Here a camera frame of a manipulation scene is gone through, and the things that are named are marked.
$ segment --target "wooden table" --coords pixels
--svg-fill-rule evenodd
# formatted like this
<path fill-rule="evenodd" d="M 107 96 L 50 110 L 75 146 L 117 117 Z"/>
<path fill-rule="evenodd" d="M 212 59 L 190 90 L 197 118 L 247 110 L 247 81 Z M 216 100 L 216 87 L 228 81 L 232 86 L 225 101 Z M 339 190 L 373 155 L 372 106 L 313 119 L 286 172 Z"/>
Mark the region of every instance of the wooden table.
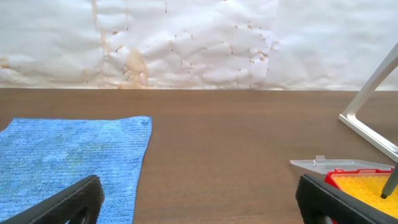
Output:
<path fill-rule="evenodd" d="M 134 224 L 302 223 L 300 175 L 290 159 L 394 163 L 338 121 L 356 92 L 223 90 L 0 90 L 0 129 L 13 117 L 153 117 Z M 359 112 L 392 142 L 398 92 Z"/>

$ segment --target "clear lid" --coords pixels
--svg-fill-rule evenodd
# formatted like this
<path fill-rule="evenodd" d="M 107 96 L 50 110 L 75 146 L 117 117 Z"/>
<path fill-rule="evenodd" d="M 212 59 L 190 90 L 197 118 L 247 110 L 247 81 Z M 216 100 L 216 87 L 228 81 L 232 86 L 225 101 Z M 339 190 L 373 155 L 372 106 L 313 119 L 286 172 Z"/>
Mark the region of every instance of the clear lid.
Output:
<path fill-rule="evenodd" d="M 312 160 L 291 160 L 290 163 L 320 174 L 327 174 L 337 168 L 342 168 L 345 171 L 358 169 L 391 170 L 391 168 L 394 168 L 394 166 L 377 162 L 361 161 L 357 159 L 325 159 L 325 156 L 317 156 L 316 159 Z"/>

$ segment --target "white wall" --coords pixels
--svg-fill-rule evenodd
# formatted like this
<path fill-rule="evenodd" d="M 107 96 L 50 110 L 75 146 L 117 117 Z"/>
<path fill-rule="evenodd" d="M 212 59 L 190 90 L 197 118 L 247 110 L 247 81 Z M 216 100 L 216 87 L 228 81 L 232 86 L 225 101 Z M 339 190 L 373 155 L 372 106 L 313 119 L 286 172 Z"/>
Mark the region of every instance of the white wall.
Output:
<path fill-rule="evenodd" d="M 0 87 L 358 90 L 398 42 L 397 12 L 396 0 L 3 0 Z M 398 89 L 395 73 L 380 89 Z"/>

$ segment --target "white metal stand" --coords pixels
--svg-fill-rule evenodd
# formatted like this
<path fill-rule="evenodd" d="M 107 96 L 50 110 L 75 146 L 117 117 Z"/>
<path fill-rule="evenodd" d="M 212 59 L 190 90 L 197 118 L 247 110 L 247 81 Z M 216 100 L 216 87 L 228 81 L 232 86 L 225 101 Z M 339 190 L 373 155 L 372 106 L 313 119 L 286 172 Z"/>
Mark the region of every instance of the white metal stand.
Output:
<path fill-rule="evenodd" d="M 365 83 L 365 86 L 362 87 L 361 91 L 359 91 L 338 118 L 395 162 L 398 162 L 398 147 L 356 119 L 355 114 L 373 91 L 397 66 L 398 44 L 395 45 L 383 62 L 381 62 L 372 77 Z"/>

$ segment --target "yellow sponge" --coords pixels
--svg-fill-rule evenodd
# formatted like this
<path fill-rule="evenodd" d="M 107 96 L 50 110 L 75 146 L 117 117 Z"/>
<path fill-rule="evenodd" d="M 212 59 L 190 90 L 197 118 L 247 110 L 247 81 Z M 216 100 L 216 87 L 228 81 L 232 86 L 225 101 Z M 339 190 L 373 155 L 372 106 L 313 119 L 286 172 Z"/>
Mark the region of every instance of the yellow sponge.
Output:
<path fill-rule="evenodd" d="M 332 178 L 342 191 L 394 218 L 398 218 L 398 191 L 393 191 L 386 199 L 380 197 L 388 176 Z"/>

